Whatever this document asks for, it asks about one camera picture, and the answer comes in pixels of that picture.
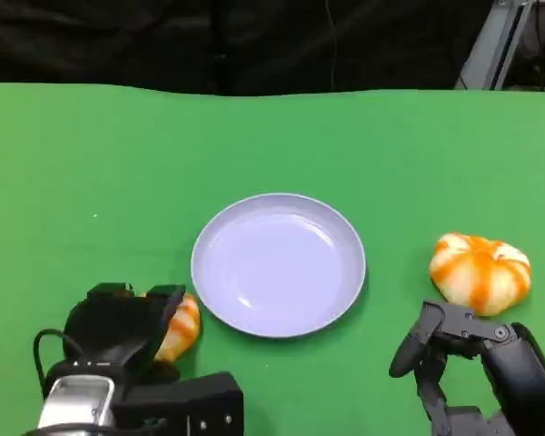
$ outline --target toy vegetable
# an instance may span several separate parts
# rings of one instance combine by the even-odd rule
[[[162,345],[155,354],[157,361],[175,362],[192,346],[200,333],[200,310],[195,299],[189,293],[183,296],[175,315],[170,320]]]
[[[478,315],[496,315],[520,302],[530,288],[527,256],[502,241],[444,234],[434,249],[430,276],[449,302]]]

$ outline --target green tablecloth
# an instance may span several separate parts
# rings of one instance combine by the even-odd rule
[[[515,244],[531,297],[504,315],[545,351],[545,94],[371,92],[226,99],[89,85],[0,85],[0,435],[33,428],[31,341],[95,283],[191,285],[194,238],[228,203],[304,193],[358,229],[369,289],[295,341],[235,332],[203,311],[186,376],[231,371],[249,436],[429,434],[390,359],[447,231]],[[55,340],[44,344],[50,364]],[[478,362],[451,360],[451,404],[497,404]]]

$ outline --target black cable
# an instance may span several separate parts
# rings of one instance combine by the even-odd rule
[[[541,38],[540,0],[535,0],[535,34],[539,46],[539,76],[540,90],[545,91],[545,59],[543,57],[543,42]]]
[[[331,91],[335,91],[335,66],[337,64],[337,31],[335,30],[335,22],[333,21],[333,15],[331,12],[331,6],[329,0],[325,0],[325,12],[327,13],[327,21],[329,22],[329,29],[331,30],[331,37],[333,40],[333,57],[331,60],[331,72],[329,74]]]
[[[95,434],[114,434],[121,436],[154,436],[164,425],[165,420],[159,420],[155,425],[141,429],[116,429],[115,427],[87,423],[56,424],[41,429],[27,431],[22,436],[49,436],[68,431],[87,431]]]
[[[40,383],[40,389],[43,393],[43,398],[46,398],[46,395],[48,394],[48,392],[46,391],[45,371],[43,370],[43,363],[40,359],[40,340],[43,339],[43,337],[45,336],[57,336],[61,338],[63,342],[66,343],[69,347],[73,348],[77,354],[84,354],[81,346],[73,338],[64,334],[60,330],[44,329],[36,334],[35,340],[33,341],[33,356],[35,358],[36,375],[38,376],[38,382]]]
[[[462,86],[464,86],[464,89],[469,89],[469,87],[464,83],[464,79],[462,78],[462,74],[458,73],[458,79],[461,81]]]

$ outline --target plate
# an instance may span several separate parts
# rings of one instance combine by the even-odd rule
[[[362,241],[331,206],[268,193],[219,212],[192,253],[203,304],[242,332],[288,338],[315,332],[355,302],[365,278]]]

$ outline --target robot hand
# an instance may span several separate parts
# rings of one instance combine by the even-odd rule
[[[100,283],[70,311],[64,332],[39,332],[45,404],[25,436],[243,435],[243,392],[230,373],[180,381],[173,366],[154,360],[184,291],[154,286],[136,298],[125,283]],[[45,374],[38,347],[46,334],[63,339],[64,359]]]
[[[500,404],[490,420],[476,407],[446,405],[439,382],[448,355],[481,356]],[[545,357],[522,324],[484,321],[468,307],[424,302],[390,366],[394,378],[409,372],[435,436],[545,435]]]

